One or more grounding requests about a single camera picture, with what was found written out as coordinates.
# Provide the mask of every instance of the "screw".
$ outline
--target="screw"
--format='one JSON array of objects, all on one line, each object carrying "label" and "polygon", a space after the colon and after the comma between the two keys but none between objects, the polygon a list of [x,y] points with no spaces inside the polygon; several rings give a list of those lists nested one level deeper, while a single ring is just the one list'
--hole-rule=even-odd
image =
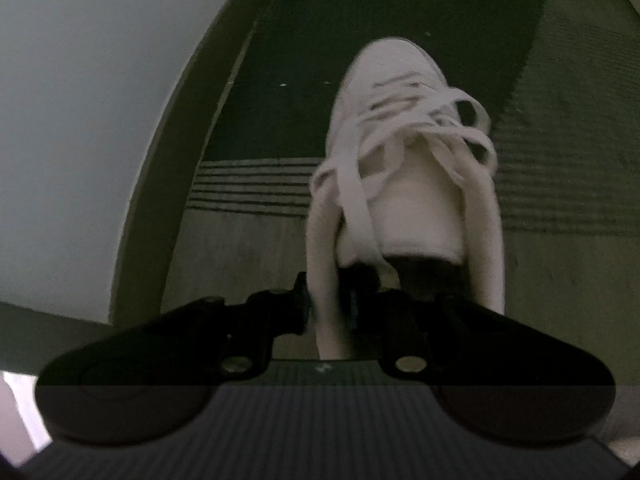
[{"label": "screw", "polygon": [[239,375],[244,374],[247,370],[249,370],[254,365],[254,362],[251,361],[248,357],[243,355],[234,355],[231,357],[227,357],[222,364],[221,368],[228,374]]},{"label": "screw", "polygon": [[415,355],[405,355],[396,361],[396,368],[408,374],[417,374],[427,367],[427,361]]}]

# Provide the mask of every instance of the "dark green floor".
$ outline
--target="dark green floor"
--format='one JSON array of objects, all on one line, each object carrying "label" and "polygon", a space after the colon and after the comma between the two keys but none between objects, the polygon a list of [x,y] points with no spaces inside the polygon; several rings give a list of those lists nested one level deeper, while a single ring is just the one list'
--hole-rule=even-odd
[{"label": "dark green floor", "polygon": [[524,66],[545,0],[275,0],[204,160],[323,156],[331,106],[369,41],[423,47],[492,118]]}]

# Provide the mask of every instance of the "floor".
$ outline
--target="floor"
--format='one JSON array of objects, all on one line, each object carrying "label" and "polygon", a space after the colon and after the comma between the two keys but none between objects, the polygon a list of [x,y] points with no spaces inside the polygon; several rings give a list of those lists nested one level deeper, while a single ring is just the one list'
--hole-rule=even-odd
[{"label": "floor", "polygon": [[[640,428],[640,18],[626,0],[482,0],[482,12],[475,1],[448,9],[449,20],[425,4],[417,9],[430,21],[403,26],[419,28],[422,37],[413,39],[439,51],[445,72],[491,112],[504,163],[496,186],[507,314],[610,367],[621,386],[616,417],[604,429],[614,438]],[[487,18],[505,2],[520,5],[514,16],[522,16],[500,17],[501,27],[510,24],[507,35]],[[304,269],[305,182],[323,154],[336,83],[371,34],[396,33],[385,17],[379,28],[369,15],[353,25],[358,15],[349,9],[365,3],[279,0],[256,32],[198,169],[163,310],[201,296],[234,303],[264,288],[289,288]],[[335,45],[330,38],[313,59],[305,57],[307,42],[318,42],[317,24],[341,4],[339,27],[329,34],[345,37],[343,47],[324,51]],[[304,5],[304,13],[296,10]],[[447,42],[465,37],[451,20],[462,20],[474,48],[450,52]],[[500,34],[504,52],[481,41],[493,45]],[[281,45],[283,36],[290,39],[291,50],[278,49],[278,35]],[[585,38],[581,50],[572,38]],[[338,61],[326,62],[329,56]],[[466,76],[470,56],[479,76]],[[496,59],[507,58],[497,69]],[[575,79],[556,81],[552,75],[567,66],[578,67],[571,69]],[[555,100],[545,101],[550,95]],[[279,338],[274,357],[316,358],[312,331]]]}]

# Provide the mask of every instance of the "shoe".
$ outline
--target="shoe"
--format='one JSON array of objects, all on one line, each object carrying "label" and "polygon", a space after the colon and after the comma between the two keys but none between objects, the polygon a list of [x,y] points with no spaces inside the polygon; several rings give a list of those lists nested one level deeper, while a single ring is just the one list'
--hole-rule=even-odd
[{"label": "shoe", "polygon": [[607,446],[629,467],[640,463],[640,437],[621,438],[610,442]]},{"label": "shoe", "polygon": [[[474,126],[462,125],[457,102],[473,106]],[[321,359],[353,357],[337,267],[356,262],[374,267],[385,288],[399,288],[386,258],[466,263],[472,299],[504,314],[489,127],[481,104],[450,88],[411,41],[386,38],[358,54],[334,102],[326,160],[310,183],[306,275]],[[470,144],[481,148],[481,160]]]}]

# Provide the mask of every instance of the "black device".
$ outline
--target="black device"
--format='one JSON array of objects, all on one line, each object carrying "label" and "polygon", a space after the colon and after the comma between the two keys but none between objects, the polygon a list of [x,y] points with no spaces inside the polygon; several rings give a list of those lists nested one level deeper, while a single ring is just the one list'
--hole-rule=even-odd
[{"label": "black device", "polygon": [[304,273],[292,290],[258,292],[242,305],[202,298],[47,365],[35,395],[53,443],[21,473],[33,480],[633,474],[594,437],[616,388],[593,355],[461,296],[423,302],[380,291],[375,280],[340,283],[354,332],[380,337],[379,359],[271,359],[274,338],[306,330]]}]

